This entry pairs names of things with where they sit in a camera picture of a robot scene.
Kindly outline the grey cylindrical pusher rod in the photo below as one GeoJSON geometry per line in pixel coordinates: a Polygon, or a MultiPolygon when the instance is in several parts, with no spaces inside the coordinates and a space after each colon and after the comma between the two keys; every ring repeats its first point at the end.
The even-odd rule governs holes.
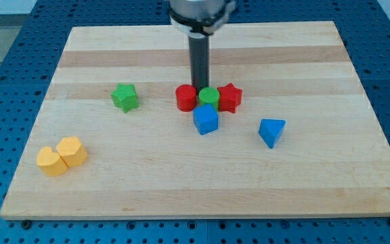
{"type": "Polygon", "coordinates": [[[189,37],[191,82],[196,91],[209,86],[209,38],[189,37]]]}

